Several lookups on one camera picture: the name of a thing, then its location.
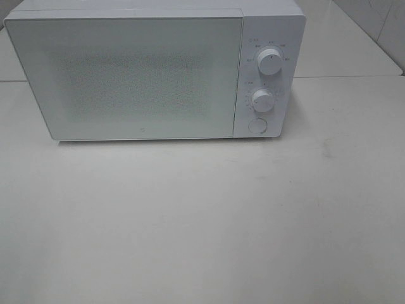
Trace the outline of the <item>white round door button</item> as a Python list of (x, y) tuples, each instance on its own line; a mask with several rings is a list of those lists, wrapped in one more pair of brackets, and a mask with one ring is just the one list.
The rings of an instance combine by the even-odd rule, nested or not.
[(249, 122), (248, 129), (253, 134), (262, 134), (267, 129), (267, 122), (262, 118), (255, 118)]

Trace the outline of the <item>white timer knob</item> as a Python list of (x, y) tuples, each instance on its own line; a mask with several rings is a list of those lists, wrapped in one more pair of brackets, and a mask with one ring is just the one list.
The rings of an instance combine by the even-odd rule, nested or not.
[(266, 113), (272, 110), (274, 105), (275, 97), (269, 90), (259, 89), (251, 97), (251, 106), (256, 112)]

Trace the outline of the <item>white microwave door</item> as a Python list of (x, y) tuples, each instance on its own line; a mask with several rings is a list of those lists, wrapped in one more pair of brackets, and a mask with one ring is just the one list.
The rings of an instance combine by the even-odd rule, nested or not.
[(57, 141), (233, 134), (242, 18), (8, 20)]

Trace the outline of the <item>white upper power knob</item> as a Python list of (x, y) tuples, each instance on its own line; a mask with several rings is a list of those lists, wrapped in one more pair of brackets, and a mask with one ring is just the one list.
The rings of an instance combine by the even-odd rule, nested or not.
[(275, 46), (268, 46), (259, 50), (256, 57), (258, 70), (265, 76), (278, 73), (282, 68), (283, 60), (281, 50)]

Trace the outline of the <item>white microwave oven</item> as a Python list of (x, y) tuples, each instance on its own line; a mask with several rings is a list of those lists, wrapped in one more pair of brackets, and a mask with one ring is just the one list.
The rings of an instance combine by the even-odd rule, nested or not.
[[(23, 1), (4, 19), (4, 26), (7, 30), (8, 20), (236, 17), (242, 18), (242, 29), (233, 134), (189, 139), (277, 137), (282, 131), (306, 24), (304, 13), (294, 1)], [(256, 57), (268, 46), (281, 50), (283, 65), (278, 73), (265, 76), (258, 70)], [(266, 113), (256, 112), (251, 106), (251, 97), (259, 89), (269, 90), (275, 97), (273, 109)], [(266, 120), (264, 133), (249, 131), (249, 122), (255, 118)]]

